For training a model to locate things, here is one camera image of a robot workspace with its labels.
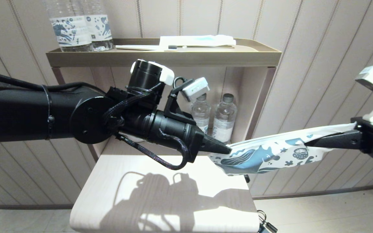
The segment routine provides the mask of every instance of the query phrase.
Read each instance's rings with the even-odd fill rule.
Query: baseboard
[[[253,200],[292,198],[292,197],[302,197],[302,196],[318,196],[318,195],[336,194],[336,193],[344,193],[344,192],[363,191],[363,190],[369,190],[369,189],[373,189],[373,185],[364,186],[364,187],[348,188],[348,189],[325,190],[325,191],[318,191],[318,192],[305,192],[305,193],[297,193],[297,194],[279,194],[279,195],[272,195],[272,196],[254,196]]]
[[[73,205],[0,205],[0,209],[22,209],[22,210],[36,210],[36,209],[71,209]]]

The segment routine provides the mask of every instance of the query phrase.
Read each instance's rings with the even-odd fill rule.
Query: wall
[[[373,109],[353,78],[373,64],[371,0],[105,0],[115,38],[227,34],[283,51],[253,137],[348,122]],[[38,0],[0,0],[0,73],[56,84],[45,52],[57,47]],[[96,70],[81,68],[95,83]],[[64,205],[94,163],[74,139],[0,143],[0,205]],[[323,161],[252,176],[254,196],[373,185],[373,160],[336,150]]]

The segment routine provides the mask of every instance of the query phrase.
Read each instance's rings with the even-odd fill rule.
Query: white table
[[[259,218],[243,176],[225,175],[207,156],[172,171],[146,155],[102,155],[70,226],[82,233],[257,232]]]

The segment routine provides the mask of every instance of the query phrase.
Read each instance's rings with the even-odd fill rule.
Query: floor
[[[373,190],[254,203],[280,233],[373,233]]]
[[[280,233],[373,232],[373,190],[254,201]],[[0,210],[0,233],[74,232],[71,210]]]

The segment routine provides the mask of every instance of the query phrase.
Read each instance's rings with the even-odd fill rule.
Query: plastic water bottle
[[[91,52],[92,40],[78,0],[44,0],[63,52]]]
[[[213,138],[229,143],[234,128],[237,106],[233,103],[232,94],[224,94],[221,103],[215,109]]]
[[[81,0],[94,51],[113,48],[110,26],[102,0]]]
[[[210,121],[211,106],[207,103],[207,94],[198,97],[191,104],[191,115],[197,126],[205,133],[208,133],[208,124]]]

